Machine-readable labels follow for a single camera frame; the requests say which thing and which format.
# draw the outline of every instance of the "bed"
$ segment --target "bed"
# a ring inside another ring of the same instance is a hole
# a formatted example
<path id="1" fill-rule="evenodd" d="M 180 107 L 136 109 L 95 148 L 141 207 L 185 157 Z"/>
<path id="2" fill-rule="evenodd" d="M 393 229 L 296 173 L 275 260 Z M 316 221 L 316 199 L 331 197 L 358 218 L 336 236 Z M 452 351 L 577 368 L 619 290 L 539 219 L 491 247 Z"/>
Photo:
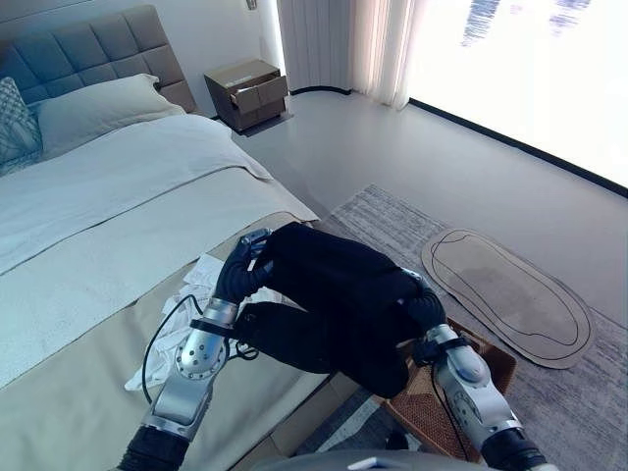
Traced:
<path id="1" fill-rule="evenodd" d="M 151 6 L 16 39 L 2 77 L 43 140 L 36 162 L 0 177 L 3 465 L 110 469 L 147 407 L 123 386 L 194 260 L 316 215 L 198 116 Z M 159 110 L 111 111 L 142 93 Z M 324 379 L 264 355 L 230 362 L 183 469 L 228 469 Z"/>

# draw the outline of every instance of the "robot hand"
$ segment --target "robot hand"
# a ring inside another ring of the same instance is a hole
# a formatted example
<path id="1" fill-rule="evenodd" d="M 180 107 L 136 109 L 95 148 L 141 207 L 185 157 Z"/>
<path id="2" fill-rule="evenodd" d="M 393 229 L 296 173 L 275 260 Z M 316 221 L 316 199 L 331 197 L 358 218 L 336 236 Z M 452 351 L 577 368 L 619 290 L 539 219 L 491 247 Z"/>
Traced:
<path id="1" fill-rule="evenodd" d="M 269 229 L 261 229 L 243 235 L 227 258 L 216 283 L 214 297 L 240 304 L 247 296 L 262 288 L 271 275 L 273 262 L 249 271 L 251 261 L 259 255 L 271 234 Z"/>

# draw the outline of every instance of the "white tissue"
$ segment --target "white tissue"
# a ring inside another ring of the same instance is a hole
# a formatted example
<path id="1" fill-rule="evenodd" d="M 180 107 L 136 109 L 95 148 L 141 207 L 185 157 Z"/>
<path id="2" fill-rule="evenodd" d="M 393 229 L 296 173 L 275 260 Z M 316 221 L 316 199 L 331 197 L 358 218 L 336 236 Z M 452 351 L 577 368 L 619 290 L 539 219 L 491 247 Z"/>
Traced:
<path id="1" fill-rule="evenodd" d="M 224 262 L 211 255 L 202 254 L 194 268 L 185 275 L 186 285 L 179 292 L 166 300 L 162 312 L 164 317 L 172 311 L 177 303 L 188 294 L 193 294 L 201 309 L 205 309 L 214 291 L 218 276 Z M 272 301 L 281 302 L 282 296 L 271 289 L 261 288 L 252 296 L 246 298 L 240 305 L 240 311 L 249 302 Z M 175 363 L 177 345 L 187 337 L 190 331 L 189 321 L 200 317 L 192 300 L 184 302 L 170 320 L 163 327 L 153 343 L 148 360 L 146 361 L 146 386 L 152 388 L 163 384 L 170 375 Z M 135 374 L 125 384 L 127 391 L 141 390 L 141 365 Z"/>

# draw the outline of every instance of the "beige bed runner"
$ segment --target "beige bed runner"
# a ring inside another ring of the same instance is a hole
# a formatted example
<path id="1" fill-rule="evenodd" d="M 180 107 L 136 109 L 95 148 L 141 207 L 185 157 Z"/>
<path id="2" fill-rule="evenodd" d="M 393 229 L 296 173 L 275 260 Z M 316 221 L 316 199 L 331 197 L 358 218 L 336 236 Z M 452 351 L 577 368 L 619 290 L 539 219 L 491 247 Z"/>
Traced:
<path id="1" fill-rule="evenodd" d="M 576 293 L 482 235 L 443 231 L 421 259 L 471 314 L 539 365 L 569 368 L 593 343 L 589 307 Z"/>
<path id="2" fill-rule="evenodd" d="M 293 220 L 271 215 L 239 234 Z M 236 238 L 210 253 L 224 259 Z M 191 265 L 0 390 L 2 469 L 96 471 L 119 463 L 147 409 L 142 393 L 125 391 L 124 383 Z M 182 470 L 229 468 L 324 379 L 263 354 L 230 362 Z"/>

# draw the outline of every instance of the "bed frame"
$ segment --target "bed frame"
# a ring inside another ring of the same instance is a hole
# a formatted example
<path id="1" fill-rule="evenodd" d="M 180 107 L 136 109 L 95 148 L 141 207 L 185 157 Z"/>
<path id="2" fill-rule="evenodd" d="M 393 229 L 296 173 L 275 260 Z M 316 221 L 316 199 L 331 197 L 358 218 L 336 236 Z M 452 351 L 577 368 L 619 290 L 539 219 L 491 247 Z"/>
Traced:
<path id="1" fill-rule="evenodd" d="M 152 5 L 140 5 L 15 39 L 2 47 L 0 78 L 12 77 L 26 103 L 136 74 L 160 80 L 159 92 L 188 113 L 196 102 Z"/>

